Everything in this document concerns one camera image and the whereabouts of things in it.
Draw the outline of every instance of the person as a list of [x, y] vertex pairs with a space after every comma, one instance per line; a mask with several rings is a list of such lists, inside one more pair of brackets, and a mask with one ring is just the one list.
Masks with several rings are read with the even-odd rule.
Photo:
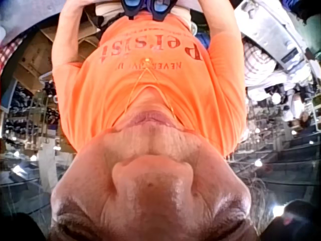
[[241, 34], [228, 0], [186, 18], [122, 17], [78, 62], [83, 7], [67, 0], [52, 49], [62, 129], [77, 155], [51, 196], [50, 240], [256, 240], [249, 189], [224, 156], [246, 124]]

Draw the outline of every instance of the nose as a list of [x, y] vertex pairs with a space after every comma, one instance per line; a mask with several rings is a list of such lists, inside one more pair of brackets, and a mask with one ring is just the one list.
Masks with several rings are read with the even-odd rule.
[[145, 155], [118, 163], [112, 179], [120, 202], [138, 201], [144, 208], [161, 204], [177, 209], [191, 200], [191, 165], [166, 156]]

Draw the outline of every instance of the gold chain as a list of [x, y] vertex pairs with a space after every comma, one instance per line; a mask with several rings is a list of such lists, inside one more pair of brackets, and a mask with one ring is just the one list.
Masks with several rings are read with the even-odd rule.
[[[135, 85], [134, 85], [133, 89], [131, 90], [131, 93], [130, 93], [130, 95], [129, 95], [129, 99], [128, 99], [127, 105], [126, 105], [126, 107], [125, 107], [125, 112], [124, 112], [124, 113], [127, 112], [127, 109], [128, 109], [128, 106], [129, 106], [131, 97], [132, 97], [132, 95], [133, 95], [133, 93], [134, 93], [134, 90], [136, 89], [139, 81], [141, 80], [141, 78], [143, 77], [143, 75], [144, 75], [147, 71], [152, 75], [152, 77], [153, 77], [154, 80], [156, 81], [156, 83], [157, 83], [160, 91], [162, 91], [162, 90], [161, 90], [161, 84], [159, 83], [159, 81], [157, 80], [157, 78], [155, 77], [155, 75], [151, 72], [151, 70], [150, 70], [149, 67], [148, 67], [148, 66], [151, 65], [150, 59], [146, 58], [146, 59], [145, 59], [145, 63], [146, 63], [146, 67], [144, 68], [144, 71], [140, 74], [140, 76], [139, 76], [138, 79], [136, 80]], [[167, 101], [167, 103], [168, 103], [168, 105], [169, 105], [169, 108], [170, 108], [170, 110], [171, 110], [171, 112], [172, 112], [172, 115], [173, 115], [174, 119], [177, 120], [177, 117], [176, 117], [176, 115], [175, 115], [175, 113], [174, 113], [174, 109], [173, 109], [173, 106], [171, 105], [171, 102], [167, 99], [167, 97], [166, 97], [166, 95], [165, 95], [164, 93], [163, 93], [163, 95], [165, 96], [165, 99], [166, 99], [166, 101]]]

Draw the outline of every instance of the mouth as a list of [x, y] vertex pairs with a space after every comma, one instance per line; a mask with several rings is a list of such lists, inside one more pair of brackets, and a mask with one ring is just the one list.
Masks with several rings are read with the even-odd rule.
[[134, 116], [133, 119], [126, 125], [126, 127], [133, 127], [142, 125], [146, 122], [154, 122], [158, 125], [164, 125], [168, 127], [174, 127], [173, 122], [160, 111], [144, 111]]

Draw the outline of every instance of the necklace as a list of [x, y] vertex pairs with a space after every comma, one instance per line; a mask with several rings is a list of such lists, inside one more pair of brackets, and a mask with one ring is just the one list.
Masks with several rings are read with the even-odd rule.
[[[157, 83], [160, 91], [162, 91], [162, 89], [161, 89], [161, 84], [160, 84], [159, 81], [157, 80], [156, 76], [155, 76], [155, 75], [151, 72], [151, 70], [149, 69], [149, 66], [152, 65], [151, 60], [150, 60], [149, 58], [145, 58], [145, 60], [144, 60], [144, 65], [145, 65], [145, 68], [144, 68], [143, 72], [140, 74], [140, 76], [138, 77], [138, 79], [137, 79], [136, 82], [135, 82], [135, 85], [134, 85], [133, 89], [131, 90], [131, 93], [130, 93], [130, 95], [129, 95], [129, 99], [128, 99], [128, 101], [127, 101], [127, 105], [126, 105], [126, 107], [125, 107], [124, 113], [127, 112], [128, 106], [129, 106], [129, 104], [130, 104], [130, 100], [131, 100], [132, 95], [133, 95], [133, 93], [134, 93], [134, 90], [136, 89], [138, 83], [140, 82], [141, 78], [143, 77], [143, 75], [144, 75], [146, 72], [149, 72], [149, 73], [151, 74], [151, 76], [153, 77], [153, 79], [156, 81], [156, 83]], [[165, 95], [164, 93], [163, 93], [163, 95], [165, 96], [166, 102], [168, 103], [168, 107], [170, 108], [174, 119], [177, 120], [177, 117], [176, 117], [176, 115], [175, 115], [174, 108], [173, 108], [173, 106], [171, 105], [171, 102], [168, 100], [168, 98], [166, 97], [166, 95]]]

